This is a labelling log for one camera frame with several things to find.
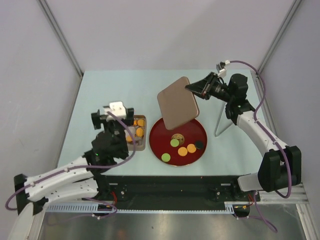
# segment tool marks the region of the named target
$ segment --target dark red round plate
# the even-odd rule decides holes
[[[177,147],[171,146],[170,141],[172,138],[178,138],[181,144]],[[203,142],[204,147],[197,149],[194,153],[188,152],[186,156],[178,154],[179,148],[187,148],[189,144],[195,144],[196,141]],[[163,154],[170,154],[170,161],[164,163],[173,166],[185,166],[197,161],[204,154],[207,141],[205,129],[195,119],[174,130],[167,130],[164,120],[161,118],[153,125],[149,136],[150,147],[154,155],[161,160]]]

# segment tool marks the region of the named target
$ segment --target yellow disc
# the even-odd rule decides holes
[[[186,149],[188,150],[189,153],[193,154],[197,149],[194,144],[189,144]]]
[[[145,122],[144,119],[139,119],[139,120],[137,121],[137,123],[138,123],[138,126],[140,126],[140,127],[144,127],[144,126],[146,125],[146,122]]]
[[[130,136],[127,136],[125,139],[126,139],[126,141],[127,141],[128,143],[131,143],[131,142],[132,142],[132,138],[131,138]]]
[[[178,154],[179,154],[181,157],[186,156],[187,153],[188,153],[188,150],[187,150],[184,146],[182,146],[182,147],[180,147],[180,148],[178,149]]]
[[[144,134],[145,134],[144,132],[145,132],[144,129],[141,128],[141,127],[139,127],[139,128],[136,130],[135,134],[136,134],[137,137],[142,138],[142,137],[144,136]]]

